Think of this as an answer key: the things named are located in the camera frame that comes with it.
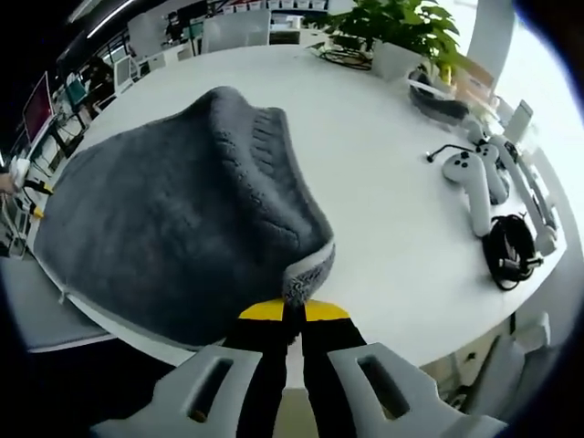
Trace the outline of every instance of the potted plant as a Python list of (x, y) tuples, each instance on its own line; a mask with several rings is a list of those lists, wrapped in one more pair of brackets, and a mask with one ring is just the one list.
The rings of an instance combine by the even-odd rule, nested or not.
[(354, 0), (344, 14), (310, 18), (334, 44), (373, 59), (372, 68), (391, 80), (429, 59), (441, 72), (457, 63), (459, 32), (452, 16), (430, 0)]

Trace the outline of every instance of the white vr controller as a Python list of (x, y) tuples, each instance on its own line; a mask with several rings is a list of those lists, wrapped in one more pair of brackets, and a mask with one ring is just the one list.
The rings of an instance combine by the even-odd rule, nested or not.
[[(444, 163), (443, 175), (464, 187), (469, 197), (473, 231), (476, 236), (484, 237), (491, 231), (490, 200), (503, 203), (508, 197), (508, 190), (496, 170), (495, 163), (500, 158), (536, 228), (536, 250), (543, 256), (548, 256), (556, 250), (558, 240), (553, 214), (532, 173), (521, 157), (516, 158), (516, 163), (507, 150), (506, 143), (505, 137), (494, 136), (487, 144), (476, 146), (475, 153), (464, 151), (453, 155)], [(535, 193), (537, 203), (526, 187), (526, 179)]]

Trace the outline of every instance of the white table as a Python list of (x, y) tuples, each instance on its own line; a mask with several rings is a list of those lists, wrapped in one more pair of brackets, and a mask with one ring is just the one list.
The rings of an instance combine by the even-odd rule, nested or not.
[[(287, 113), (304, 177), (328, 217), (337, 257), (314, 296), (345, 308), (368, 342), (414, 365), (460, 349), (509, 317), (550, 274), (559, 249), (515, 290), (489, 277), (465, 197), (428, 150), (464, 141), (438, 128), (370, 73), (329, 64), (293, 46), (247, 47), (194, 57), (155, 71), (94, 120), (78, 152), (109, 136), (183, 110), (205, 91), (230, 85), (260, 107)], [(496, 214), (524, 212), (515, 191)], [(31, 234), (34, 239), (36, 228)], [(76, 298), (105, 329), (144, 352), (179, 364), (192, 353), (138, 336)], [(302, 386), (299, 346), (288, 386)]]

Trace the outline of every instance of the white wall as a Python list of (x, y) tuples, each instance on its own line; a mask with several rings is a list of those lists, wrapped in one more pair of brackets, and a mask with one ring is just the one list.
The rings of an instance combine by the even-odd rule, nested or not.
[(488, 71), (495, 84), (506, 63), (515, 22), (512, 0), (478, 1), (467, 56)]
[(166, 16), (185, 6), (201, 0), (168, 0), (148, 12), (140, 14), (128, 22), (130, 44), (136, 56), (150, 57), (162, 51), (162, 42), (166, 41)]

